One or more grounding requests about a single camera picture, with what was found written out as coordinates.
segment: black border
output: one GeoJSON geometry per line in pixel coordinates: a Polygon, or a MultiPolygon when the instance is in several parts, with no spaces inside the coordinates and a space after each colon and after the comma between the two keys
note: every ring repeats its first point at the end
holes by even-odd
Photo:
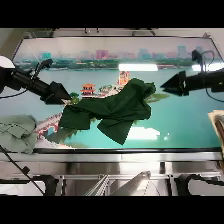
{"type": "MultiPolygon", "coordinates": [[[[209,39],[213,43],[216,51],[218,52],[220,58],[223,60],[216,44],[214,43],[212,38],[205,38],[205,37],[179,37],[179,36],[74,36],[74,37],[170,37],[170,38],[197,38],[197,39],[209,39]]],[[[16,47],[16,50],[13,53],[12,60],[14,60],[21,44],[23,43],[24,39],[39,39],[39,38],[22,38],[19,44],[16,47]]],[[[123,149],[123,148],[108,148],[108,149],[95,149],[95,148],[88,148],[88,149],[54,149],[54,148],[35,148],[33,153],[37,154],[133,154],[133,153],[203,153],[203,152],[222,152],[221,147],[212,147],[212,148],[130,148],[130,149],[123,149]]]]}

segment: light gray fabric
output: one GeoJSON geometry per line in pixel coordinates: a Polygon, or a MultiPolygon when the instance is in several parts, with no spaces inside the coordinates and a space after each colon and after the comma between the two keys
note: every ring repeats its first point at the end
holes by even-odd
{"type": "Polygon", "coordinates": [[[30,115],[0,117],[0,145],[10,152],[31,154],[37,140],[37,121],[30,115]]]}

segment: robotic arm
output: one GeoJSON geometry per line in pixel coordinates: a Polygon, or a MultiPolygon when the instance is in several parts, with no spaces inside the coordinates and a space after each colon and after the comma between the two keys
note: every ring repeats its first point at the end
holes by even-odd
{"type": "Polygon", "coordinates": [[[52,63],[51,59],[41,62],[37,65],[34,75],[31,75],[32,70],[24,71],[10,59],[0,56],[0,94],[5,86],[17,91],[24,88],[40,96],[40,100],[46,104],[64,104],[62,100],[70,100],[71,97],[63,85],[56,82],[47,84],[38,78],[39,72],[49,68],[52,63]]]}

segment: dark green fabric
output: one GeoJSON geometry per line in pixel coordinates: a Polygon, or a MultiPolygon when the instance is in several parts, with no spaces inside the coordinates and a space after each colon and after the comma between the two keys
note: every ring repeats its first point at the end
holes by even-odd
{"type": "Polygon", "coordinates": [[[154,83],[131,79],[116,95],[82,99],[75,105],[67,105],[59,126],[87,130],[90,128],[90,119],[96,117],[102,119],[99,130],[123,145],[133,121],[149,119],[151,108],[144,99],[155,90],[154,83]]]}

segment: crumpled green garment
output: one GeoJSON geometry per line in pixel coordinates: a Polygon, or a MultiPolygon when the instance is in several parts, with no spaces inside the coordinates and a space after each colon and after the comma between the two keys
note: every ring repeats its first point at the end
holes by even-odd
{"type": "Polygon", "coordinates": [[[96,117],[102,119],[98,129],[123,145],[133,121],[149,119],[151,116],[151,108],[144,99],[155,90],[154,83],[131,79],[116,95],[82,99],[75,105],[67,105],[59,126],[87,130],[90,129],[90,119],[96,117]]]}
{"type": "Polygon", "coordinates": [[[37,141],[34,117],[21,114],[0,117],[0,145],[10,152],[31,154],[37,141]]]}

